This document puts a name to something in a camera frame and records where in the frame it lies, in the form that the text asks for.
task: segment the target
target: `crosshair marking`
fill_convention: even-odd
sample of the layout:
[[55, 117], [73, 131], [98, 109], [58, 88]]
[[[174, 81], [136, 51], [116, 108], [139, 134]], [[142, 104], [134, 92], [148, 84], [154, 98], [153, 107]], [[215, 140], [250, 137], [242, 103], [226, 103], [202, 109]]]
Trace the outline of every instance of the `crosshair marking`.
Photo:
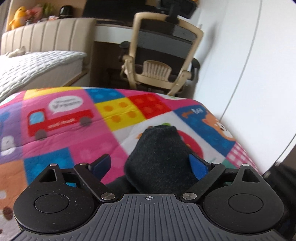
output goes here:
[[147, 200], [152, 200], [154, 197], [151, 197], [151, 196], [147, 196], [147, 197], [145, 197], [145, 199], [147, 199]]

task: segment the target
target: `speech bubble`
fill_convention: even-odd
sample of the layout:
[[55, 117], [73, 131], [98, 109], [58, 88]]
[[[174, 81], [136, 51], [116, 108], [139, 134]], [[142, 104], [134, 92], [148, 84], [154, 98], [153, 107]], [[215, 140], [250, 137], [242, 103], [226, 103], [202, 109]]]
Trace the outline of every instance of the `speech bubble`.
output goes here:
[[83, 104], [83, 99], [79, 96], [68, 95], [62, 96], [52, 100], [48, 107], [55, 114], [58, 112], [64, 112], [74, 110]]

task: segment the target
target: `yellow patch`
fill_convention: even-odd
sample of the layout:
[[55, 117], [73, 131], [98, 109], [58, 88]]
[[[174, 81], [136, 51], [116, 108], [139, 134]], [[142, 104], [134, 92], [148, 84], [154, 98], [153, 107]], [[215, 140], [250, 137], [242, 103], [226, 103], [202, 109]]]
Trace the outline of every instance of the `yellow patch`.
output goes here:
[[70, 90], [81, 90], [82, 87], [58, 87], [58, 88], [43, 88], [43, 89], [33, 89], [27, 90], [24, 96], [24, 100], [32, 99], [42, 95], [48, 95], [58, 92], [70, 91]]
[[95, 106], [111, 131], [146, 120], [142, 112], [128, 98], [105, 101], [97, 103]]

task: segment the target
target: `ribbed gray plate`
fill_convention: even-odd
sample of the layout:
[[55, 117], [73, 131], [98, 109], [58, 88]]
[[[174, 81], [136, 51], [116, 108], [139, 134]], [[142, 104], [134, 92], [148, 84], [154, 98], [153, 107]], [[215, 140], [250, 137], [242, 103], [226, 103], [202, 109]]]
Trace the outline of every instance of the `ribbed gray plate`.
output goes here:
[[174, 195], [125, 194], [103, 204], [92, 220], [66, 234], [38, 235], [23, 231], [15, 241], [284, 241], [275, 231], [238, 235], [210, 223], [196, 204]]

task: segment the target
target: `red patch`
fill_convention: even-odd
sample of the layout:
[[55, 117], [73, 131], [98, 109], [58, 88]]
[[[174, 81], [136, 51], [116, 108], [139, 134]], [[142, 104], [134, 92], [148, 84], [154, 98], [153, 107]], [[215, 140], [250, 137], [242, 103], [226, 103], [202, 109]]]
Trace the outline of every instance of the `red patch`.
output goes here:
[[203, 151], [199, 144], [189, 135], [186, 133], [179, 131], [179, 135], [181, 136], [182, 141], [193, 150], [194, 153], [196, 153], [199, 157], [203, 158]]
[[154, 94], [130, 96], [129, 99], [143, 113], [146, 119], [170, 112], [171, 109], [162, 103]]

